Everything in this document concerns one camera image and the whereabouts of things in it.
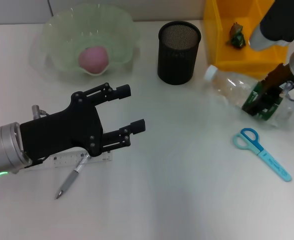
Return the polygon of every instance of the white bottle cap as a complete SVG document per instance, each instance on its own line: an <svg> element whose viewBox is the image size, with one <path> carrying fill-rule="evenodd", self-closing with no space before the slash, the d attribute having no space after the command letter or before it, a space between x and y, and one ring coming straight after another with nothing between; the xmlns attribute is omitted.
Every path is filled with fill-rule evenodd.
<svg viewBox="0 0 294 240"><path fill-rule="evenodd" d="M210 65L210 66L208 67L208 69L207 69L207 71L206 71L206 73L205 73L205 75L204 75L203 78L204 78L207 82L211 82L211 81L215 78L215 76L216 76L216 74L217 74L217 70L218 70L217 67L215 67L215 66L213 66L213 65Z"/></svg>

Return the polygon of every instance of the white wall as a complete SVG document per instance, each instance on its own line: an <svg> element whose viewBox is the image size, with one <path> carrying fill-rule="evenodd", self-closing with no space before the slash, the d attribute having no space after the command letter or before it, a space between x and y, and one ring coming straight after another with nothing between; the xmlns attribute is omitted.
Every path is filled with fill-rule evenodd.
<svg viewBox="0 0 294 240"><path fill-rule="evenodd" d="M0 0L0 24L45 23L50 17L47 0Z"/></svg>
<svg viewBox="0 0 294 240"><path fill-rule="evenodd" d="M203 16L205 0L50 0L55 14L79 3L114 4L135 21L196 20Z"/></svg>

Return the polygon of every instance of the ruler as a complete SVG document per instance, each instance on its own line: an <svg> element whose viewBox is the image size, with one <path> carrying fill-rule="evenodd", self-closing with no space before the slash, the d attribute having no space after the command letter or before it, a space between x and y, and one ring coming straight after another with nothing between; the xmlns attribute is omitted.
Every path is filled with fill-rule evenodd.
<svg viewBox="0 0 294 240"><path fill-rule="evenodd" d="M42 164L23 169L23 172L37 171L43 169L53 169L66 166L76 166L77 163L87 154L86 150L68 151L53 154L48 157ZM100 156L92 157L85 164L108 162L112 160L111 152L104 152Z"/></svg>

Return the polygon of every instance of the green led light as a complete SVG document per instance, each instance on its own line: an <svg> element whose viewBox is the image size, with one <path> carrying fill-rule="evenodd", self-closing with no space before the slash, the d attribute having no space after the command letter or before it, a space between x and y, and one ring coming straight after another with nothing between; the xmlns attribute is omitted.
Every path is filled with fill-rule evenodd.
<svg viewBox="0 0 294 240"><path fill-rule="evenodd" d="M1 176L1 175L5 175L5 174L7 174L7 173L8 173L7 171L6 171L6 172L5 172L5 171L2 171L2 172L0 172L0 176Z"/></svg>

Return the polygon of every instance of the black mesh pen holder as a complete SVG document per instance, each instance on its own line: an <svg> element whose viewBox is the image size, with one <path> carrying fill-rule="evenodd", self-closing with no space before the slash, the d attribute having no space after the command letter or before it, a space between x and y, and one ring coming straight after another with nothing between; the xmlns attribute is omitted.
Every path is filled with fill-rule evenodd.
<svg viewBox="0 0 294 240"><path fill-rule="evenodd" d="M158 76L171 85L185 84L193 75L201 34L185 21L172 21L159 31Z"/></svg>

